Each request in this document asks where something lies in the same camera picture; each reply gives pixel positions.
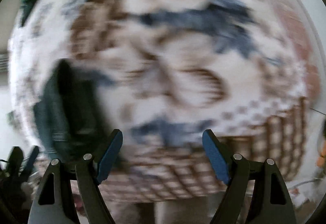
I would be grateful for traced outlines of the dark blue denim pants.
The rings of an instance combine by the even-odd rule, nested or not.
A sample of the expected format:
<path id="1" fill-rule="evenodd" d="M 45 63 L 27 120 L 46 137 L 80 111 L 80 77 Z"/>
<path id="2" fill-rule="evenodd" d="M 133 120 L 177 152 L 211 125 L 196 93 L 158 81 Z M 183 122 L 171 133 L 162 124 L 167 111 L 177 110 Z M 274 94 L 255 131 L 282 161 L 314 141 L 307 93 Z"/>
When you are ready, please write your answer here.
<path id="1" fill-rule="evenodd" d="M 41 143 L 50 158 L 70 163 L 93 153 L 109 135 L 95 94 L 96 77 L 59 60 L 34 105 Z"/>

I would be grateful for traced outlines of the floral white fleece blanket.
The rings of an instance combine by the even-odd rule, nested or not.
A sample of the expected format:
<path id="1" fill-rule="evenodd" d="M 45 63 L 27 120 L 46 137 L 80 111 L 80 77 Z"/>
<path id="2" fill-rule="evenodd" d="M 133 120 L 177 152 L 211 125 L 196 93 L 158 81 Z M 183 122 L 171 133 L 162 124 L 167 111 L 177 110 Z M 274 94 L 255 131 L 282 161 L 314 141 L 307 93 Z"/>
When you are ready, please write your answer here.
<path id="1" fill-rule="evenodd" d="M 13 116 L 41 143 L 33 108 L 59 60 L 95 75 L 109 133 L 122 131 L 105 201 L 222 191 L 204 155 L 212 130 L 235 152 L 300 171 L 319 93 L 306 29 L 286 0 L 37 0 L 8 43 Z"/>

